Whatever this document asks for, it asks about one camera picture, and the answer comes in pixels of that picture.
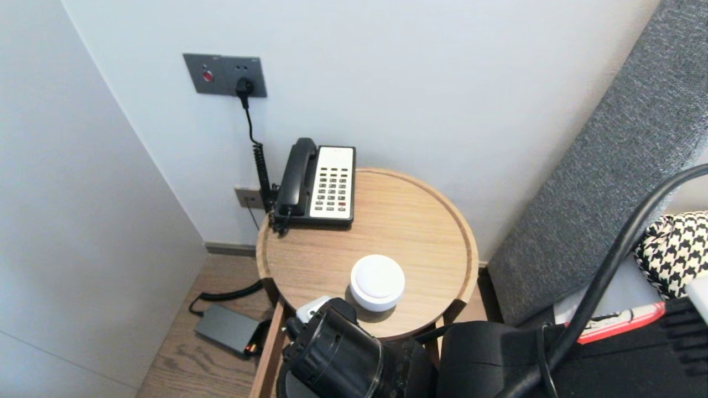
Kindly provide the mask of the beige low wall socket plate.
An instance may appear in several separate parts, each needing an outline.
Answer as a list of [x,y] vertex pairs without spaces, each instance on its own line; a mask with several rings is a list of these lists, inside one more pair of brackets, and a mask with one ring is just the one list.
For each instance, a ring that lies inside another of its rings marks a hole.
[[265,205],[260,189],[235,187],[233,191],[235,192],[238,204],[240,204],[241,207],[251,210],[264,211]]

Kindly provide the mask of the grey upholstered headboard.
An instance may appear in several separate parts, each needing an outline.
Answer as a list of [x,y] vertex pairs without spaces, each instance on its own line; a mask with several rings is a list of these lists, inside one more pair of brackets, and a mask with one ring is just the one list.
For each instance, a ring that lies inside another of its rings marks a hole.
[[708,147],[708,0],[662,0],[581,133],[493,255],[503,322],[592,280],[640,201]]

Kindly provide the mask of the grey wall switch panel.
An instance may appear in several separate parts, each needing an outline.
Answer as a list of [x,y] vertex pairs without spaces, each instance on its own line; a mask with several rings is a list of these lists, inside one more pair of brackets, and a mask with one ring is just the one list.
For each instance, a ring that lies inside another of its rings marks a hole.
[[183,53],[183,58],[197,93],[228,94],[228,84],[219,55]]

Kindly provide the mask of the houndstooth black white pillow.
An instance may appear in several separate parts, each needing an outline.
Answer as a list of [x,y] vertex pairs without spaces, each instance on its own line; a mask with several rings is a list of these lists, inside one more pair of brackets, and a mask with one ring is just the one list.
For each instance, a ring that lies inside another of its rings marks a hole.
[[685,297],[690,282],[708,276],[708,211],[661,216],[645,229],[634,259],[663,300]]

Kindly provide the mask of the black telephone handset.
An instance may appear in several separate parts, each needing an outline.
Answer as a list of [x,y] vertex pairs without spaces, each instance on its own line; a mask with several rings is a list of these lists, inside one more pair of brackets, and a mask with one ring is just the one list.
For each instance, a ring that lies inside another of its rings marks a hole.
[[304,215],[309,196],[308,165],[315,150],[311,138],[299,138],[291,147],[275,205],[276,215]]

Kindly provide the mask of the white bed sheet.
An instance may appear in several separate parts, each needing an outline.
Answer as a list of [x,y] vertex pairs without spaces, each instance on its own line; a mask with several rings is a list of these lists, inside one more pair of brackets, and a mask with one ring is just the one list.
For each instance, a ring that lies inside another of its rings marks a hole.
[[[554,323],[570,322],[582,298],[589,289],[585,285],[553,306]],[[633,309],[662,300],[657,289],[651,285],[637,265],[634,255],[627,255],[620,263],[607,289],[602,295],[592,317]]]

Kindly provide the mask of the round wooden side table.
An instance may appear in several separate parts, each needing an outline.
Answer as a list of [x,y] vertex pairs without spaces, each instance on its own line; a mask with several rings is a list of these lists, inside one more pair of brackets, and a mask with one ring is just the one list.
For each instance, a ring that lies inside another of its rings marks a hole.
[[293,225],[279,237],[263,220],[256,264],[272,299],[291,309],[321,296],[351,299],[352,267],[365,255],[386,255],[403,269],[404,294],[386,312],[358,307],[361,326],[394,340],[452,322],[470,300],[480,266],[457,207],[424,181],[385,169],[358,169],[355,196],[349,229]]

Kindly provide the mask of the grey power adapter brick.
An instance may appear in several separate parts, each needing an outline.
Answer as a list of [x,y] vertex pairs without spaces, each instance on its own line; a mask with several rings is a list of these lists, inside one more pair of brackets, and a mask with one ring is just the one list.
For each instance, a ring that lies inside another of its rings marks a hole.
[[221,305],[204,312],[195,333],[237,355],[248,357],[259,352],[262,323]]

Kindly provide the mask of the black and white desk telephone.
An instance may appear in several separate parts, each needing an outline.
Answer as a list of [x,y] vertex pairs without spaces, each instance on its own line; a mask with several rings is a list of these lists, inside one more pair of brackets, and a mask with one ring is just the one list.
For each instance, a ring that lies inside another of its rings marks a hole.
[[271,212],[273,229],[285,234],[291,225],[350,227],[355,207],[356,148],[316,145],[308,165],[308,188],[304,215],[276,215],[277,196]]

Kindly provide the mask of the grey wall power socket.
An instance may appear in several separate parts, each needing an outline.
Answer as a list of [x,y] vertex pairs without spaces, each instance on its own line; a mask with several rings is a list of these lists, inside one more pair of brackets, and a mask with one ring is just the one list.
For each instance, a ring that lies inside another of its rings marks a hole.
[[254,85],[251,97],[267,98],[261,58],[259,56],[221,56],[223,74],[226,79],[226,94],[236,96],[237,82],[241,78],[250,80]]

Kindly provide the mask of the white round puck lamp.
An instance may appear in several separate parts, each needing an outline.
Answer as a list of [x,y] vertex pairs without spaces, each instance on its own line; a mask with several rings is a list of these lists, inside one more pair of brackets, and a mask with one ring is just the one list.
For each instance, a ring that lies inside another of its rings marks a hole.
[[365,310],[386,312],[404,295],[404,270],[386,255],[366,255],[352,267],[349,288],[356,303]]

